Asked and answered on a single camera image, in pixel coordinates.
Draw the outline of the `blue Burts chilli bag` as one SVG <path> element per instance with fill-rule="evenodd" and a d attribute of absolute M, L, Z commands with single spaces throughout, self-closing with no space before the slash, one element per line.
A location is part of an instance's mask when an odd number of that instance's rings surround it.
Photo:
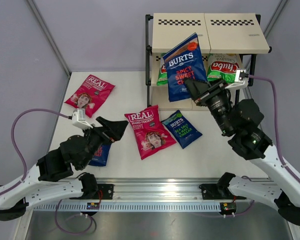
<path fill-rule="evenodd" d="M 110 148 L 110 144 L 102 144 L 94 153 L 89 165 L 95 167 L 105 167 L 108 162 Z"/>
<path fill-rule="evenodd" d="M 185 80 L 207 81 L 207 74 L 197 33 L 193 33 L 162 56 L 167 72 L 168 100 L 189 99 Z"/>

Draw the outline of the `green Chuba bag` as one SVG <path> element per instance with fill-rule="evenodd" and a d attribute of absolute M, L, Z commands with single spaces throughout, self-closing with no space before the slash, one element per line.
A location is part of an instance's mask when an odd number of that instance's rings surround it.
<path fill-rule="evenodd" d="M 223 79 L 228 84 L 235 82 L 236 71 L 240 68 L 236 54 L 210 53 L 207 58 L 206 78 L 209 82 Z"/>
<path fill-rule="evenodd" d="M 160 55 L 159 72 L 158 72 L 158 78 L 157 78 L 157 82 L 156 82 L 157 86 L 163 86 L 168 83 L 167 70 L 165 67 L 164 59 L 163 59 L 164 55 L 165 55 L 165 53 L 162 53 Z"/>

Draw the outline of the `blue Burts sea salt bag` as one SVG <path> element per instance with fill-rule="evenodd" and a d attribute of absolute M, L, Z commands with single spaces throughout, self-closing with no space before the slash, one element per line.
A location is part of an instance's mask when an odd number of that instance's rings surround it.
<path fill-rule="evenodd" d="M 161 123 L 170 131 L 182 149 L 203 135 L 184 117 L 180 110 L 162 120 Z"/>

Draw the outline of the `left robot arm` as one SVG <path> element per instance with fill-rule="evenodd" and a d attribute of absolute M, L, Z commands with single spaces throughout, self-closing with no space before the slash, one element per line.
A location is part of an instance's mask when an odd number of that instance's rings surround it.
<path fill-rule="evenodd" d="M 40 158 L 26 173 L 17 178 L 17 187 L 8 190 L 11 183 L 0 186 L 0 221 L 11 221 L 39 205 L 63 199 L 88 200 L 99 188 L 96 178 L 85 173 L 68 180 L 74 171 L 84 170 L 101 145 L 120 141 L 128 121 L 110 121 L 97 117 L 100 126 L 89 124 L 83 117 L 74 114 L 72 124 L 83 135 L 72 135 L 59 147 Z"/>

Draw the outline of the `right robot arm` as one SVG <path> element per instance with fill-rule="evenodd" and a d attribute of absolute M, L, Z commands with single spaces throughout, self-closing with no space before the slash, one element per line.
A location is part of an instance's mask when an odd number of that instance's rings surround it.
<path fill-rule="evenodd" d="M 222 135 L 230 138 L 232 150 L 276 184 L 265 186 L 226 172 L 213 188 L 201 185 L 202 196 L 248 198 L 275 209 L 286 221 L 300 226 L 300 173 L 280 156 L 279 147 L 259 128 L 264 115 L 257 103 L 243 99 L 232 104 L 228 85 L 222 79 L 211 84 L 186 78 L 185 86 L 197 106 L 209 109 Z"/>

